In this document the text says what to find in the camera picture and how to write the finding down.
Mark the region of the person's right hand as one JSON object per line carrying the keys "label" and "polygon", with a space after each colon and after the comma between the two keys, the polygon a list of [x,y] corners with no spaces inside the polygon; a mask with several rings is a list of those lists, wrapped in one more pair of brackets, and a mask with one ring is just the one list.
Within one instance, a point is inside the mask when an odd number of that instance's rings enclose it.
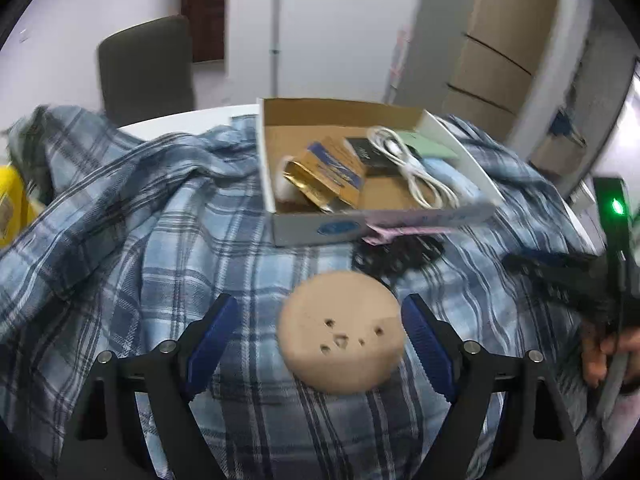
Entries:
{"label": "person's right hand", "polygon": [[603,337],[596,326],[583,322],[580,328],[582,336],[582,376],[591,388],[597,388],[608,374],[608,358],[616,354],[629,354],[626,368],[625,385],[639,381],[639,344],[638,327],[629,327],[620,335]]}

